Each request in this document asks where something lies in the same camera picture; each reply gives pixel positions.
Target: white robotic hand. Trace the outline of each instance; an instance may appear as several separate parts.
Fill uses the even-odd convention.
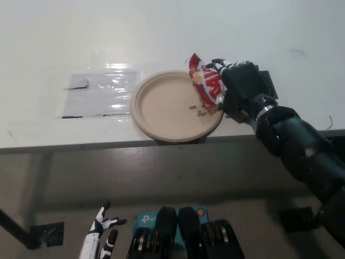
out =
[[[110,202],[108,201],[97,213],[97,216],[91,225],[91,229],[84,239],[79,259],[110,259],[118,236],[118,231],[116,229],[112,230],[108,236],[106,244],[102,248],[100,256],[98,257],[99,238],[103,234],[104,230],[115,225],[125,224],[127,220],[120,220],[119,217],[115,217],[113,219],[106,218],[105,212],[109,207]]]

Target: snack bag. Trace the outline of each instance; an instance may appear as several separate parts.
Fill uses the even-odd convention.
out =
[[[225,86],[215,69],[209,69],[195,53],[189,60],[189,76],[210,115],[222,109]]]

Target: robotic hand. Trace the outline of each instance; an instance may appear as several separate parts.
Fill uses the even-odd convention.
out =
[[[225,113],[241,112],[257,121],[257,138],[322,202],[318,219],[345,247],[345,165],[333,145],[295,110],[278,106],[252,62],[214,59],[207,67],[217,70],[227,88]]]
[[[138,228],[133,235],[127,259],[170,259],[174,247],[177,224],[185,243],[188,259],[233,258],[244,255],[236,235],[227,220],[200,224],[192,207],[162,207],[155,226]]]
[[[98,257],[99,238],[103,234],[104,230],[115,225],[125,224],[127,220],[120,220],[119,217],[115,217],[113,219],[106,218],[105,212],[109,207],[110,202],[107,202],[97,213],[97,216],[91,225],[91,229],[84,239],[79,259],[110,259],[118,236],[118,231],[116,229],[111,231]]]

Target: clear plastic bag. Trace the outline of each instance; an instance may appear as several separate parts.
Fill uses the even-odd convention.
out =
[[[93,73],[71,76],[63,118],[130,114],[130,98],[141,71],[127,64],[111,64]]]

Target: gray floor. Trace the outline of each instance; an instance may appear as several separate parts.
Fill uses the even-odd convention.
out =
[[[113,258],[126,257],[134,216],[162,205],[206,205],[210,220],[230,221],[246,258],[345,258],[322,228],[284,233],[279,210],[319,203],[255,141],[1,155],[0,173],[0,207],[22,226],[65,221],[62,247],[34,251],[0,229],[0,258],[78,258],[107,199],[107,215],[129,220]]]

